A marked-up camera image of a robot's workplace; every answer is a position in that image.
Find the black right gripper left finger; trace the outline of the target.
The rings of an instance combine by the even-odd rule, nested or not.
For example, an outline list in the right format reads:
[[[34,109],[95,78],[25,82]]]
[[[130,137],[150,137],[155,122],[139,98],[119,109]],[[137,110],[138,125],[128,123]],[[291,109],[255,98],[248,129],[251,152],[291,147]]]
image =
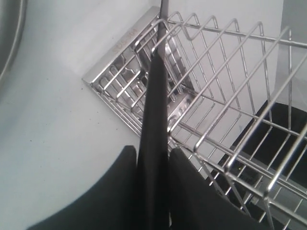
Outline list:
[[[136,149],[125,146],[107,172],[74,202],[32,230],[133,230]]]

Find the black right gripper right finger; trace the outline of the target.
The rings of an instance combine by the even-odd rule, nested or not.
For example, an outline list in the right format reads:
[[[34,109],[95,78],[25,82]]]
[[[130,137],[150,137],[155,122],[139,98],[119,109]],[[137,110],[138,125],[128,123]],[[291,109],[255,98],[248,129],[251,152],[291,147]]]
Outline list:
[[[267,229],[209,186],[179,148],[170,152],[168,176],[172,229]]]

